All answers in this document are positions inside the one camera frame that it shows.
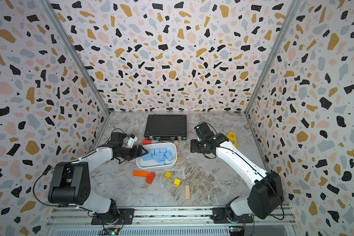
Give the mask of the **white plastic tub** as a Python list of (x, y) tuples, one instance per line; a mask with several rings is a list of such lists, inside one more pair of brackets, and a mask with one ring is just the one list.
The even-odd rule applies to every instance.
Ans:
[(173, 143), (144, 145), (146, 154), (136, 159), (138, 168), (143, 170), (172, 168), (177, 162), (177, 147)]

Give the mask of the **blue long block bottom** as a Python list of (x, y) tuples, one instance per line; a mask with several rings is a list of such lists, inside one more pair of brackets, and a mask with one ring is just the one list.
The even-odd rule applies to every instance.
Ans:
[(141, 158), (142, 158), (143, 161), (153, 160), (153, 156), (152, 156), (151, 153), (145, 154), (145, 155), (141, 156)]

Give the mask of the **blue long block stack top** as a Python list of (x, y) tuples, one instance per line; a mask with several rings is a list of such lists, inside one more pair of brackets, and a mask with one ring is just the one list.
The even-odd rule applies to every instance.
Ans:
[(165, 160), (165, 155), (164, 154), (158, 154), (158, 155), (154, 155), (153, 156), (153, 159), (155, 160), (155, 161), (161, 161), (161, 160)]

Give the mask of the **long speckled blue block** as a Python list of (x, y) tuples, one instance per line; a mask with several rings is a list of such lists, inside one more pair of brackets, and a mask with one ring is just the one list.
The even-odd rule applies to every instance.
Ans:
[(170, 161), (170, 162), (173, 161), (173, 159), (174, 159), (173, 154), (171, 155), (168, 151), (166, 151), (164, 153), (164, 155), (165, 155), (167, 161)]

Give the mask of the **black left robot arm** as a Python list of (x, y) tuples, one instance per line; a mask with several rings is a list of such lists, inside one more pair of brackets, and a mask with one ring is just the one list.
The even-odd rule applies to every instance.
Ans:
[(113, 132), (108, 141), (83, 157), (56, 165), (52, 176), (48, 202), (58, 206), (76, 206), (92, 212), (104, 225), (117, 224), (122, 216), (116, 201), (104, 198), (91, 189), (90, 173), (100, 165), (118, 160), (131, 161), (148, 154), (142, 145), (135, 145), (137, 137)]

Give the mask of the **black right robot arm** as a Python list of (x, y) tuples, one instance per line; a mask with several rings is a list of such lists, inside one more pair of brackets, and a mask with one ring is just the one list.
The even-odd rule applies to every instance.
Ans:
[(235, 197), (225, 206), (224, 218), (237, 223), (246, 215), (260, 219), (272, 216), (284, 202), (281, 177), (275, 171), (267, 172), (250, 161), (234, 143), (222, 133), (215, 133), (208, 123), (199, 123), (194, 130), (197, 139), (190, 142), (191, 153), (208, 154), (225, 161), (244, 180), (250, 189), (248, 197)]

